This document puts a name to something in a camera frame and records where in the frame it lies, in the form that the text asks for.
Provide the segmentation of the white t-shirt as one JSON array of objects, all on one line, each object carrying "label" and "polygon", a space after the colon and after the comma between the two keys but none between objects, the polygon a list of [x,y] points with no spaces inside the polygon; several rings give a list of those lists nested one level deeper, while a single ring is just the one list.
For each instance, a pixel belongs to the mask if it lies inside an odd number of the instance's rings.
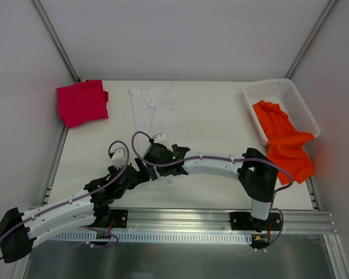
[{"label": "white t-shirt", "polygon": [[167,82],[142,88],[130,88],[129,95],[137,131],[155,137],[169,135],[169,128],[176,122],[175,103],[178,85]]}]

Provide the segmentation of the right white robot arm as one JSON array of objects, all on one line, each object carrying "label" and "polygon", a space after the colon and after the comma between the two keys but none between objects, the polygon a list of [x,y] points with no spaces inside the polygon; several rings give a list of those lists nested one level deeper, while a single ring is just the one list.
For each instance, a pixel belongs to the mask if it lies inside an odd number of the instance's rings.
[{"label": "right white robot arm", "polygon": [[209,174],[239,181],[251,198],[251,210],[246,217],[233,217],[232,227],[259,233],[277,230],[269,213],[278,170],[257,149],[248,148],[242,155],[217,155],[177,145],[167,149],[162,144],[152,143],[144,162],[155,167],[160,176]]}]

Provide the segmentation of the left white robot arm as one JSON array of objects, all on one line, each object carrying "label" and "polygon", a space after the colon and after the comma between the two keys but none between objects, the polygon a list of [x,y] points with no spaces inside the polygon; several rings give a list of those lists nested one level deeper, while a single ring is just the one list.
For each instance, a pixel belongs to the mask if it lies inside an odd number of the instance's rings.
[{"label": "left white robot arm", "polygon": [[90,181],[75,194],[46,206],[21,212],[9,209],[0,221],[0,260],[16,262],[36,246],[73,227],[108,224],[115,200],[127,190],[155,178],[153,168],[140,159],[137,167],[108,167],[106,176]]}]

